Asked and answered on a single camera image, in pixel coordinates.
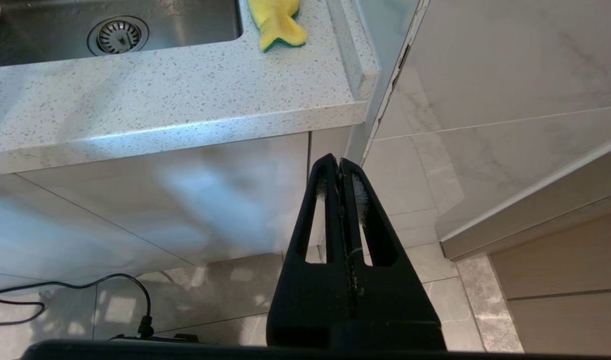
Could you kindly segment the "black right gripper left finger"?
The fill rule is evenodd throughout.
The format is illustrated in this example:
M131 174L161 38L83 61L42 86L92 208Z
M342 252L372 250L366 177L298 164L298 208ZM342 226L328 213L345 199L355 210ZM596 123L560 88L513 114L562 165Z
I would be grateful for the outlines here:
M338 176L331 153L313 164L267 315L269 347L328 347L333 326L351 317ZM310 263L306 257L319 195L324 196L328 258L326 263Z

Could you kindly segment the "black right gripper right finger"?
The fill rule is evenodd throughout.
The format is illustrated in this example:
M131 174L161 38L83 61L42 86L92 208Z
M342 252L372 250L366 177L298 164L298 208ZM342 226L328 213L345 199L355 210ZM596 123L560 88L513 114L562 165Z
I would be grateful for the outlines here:
M340 161L350 332L363 347L445 350L441 321L363 169Z

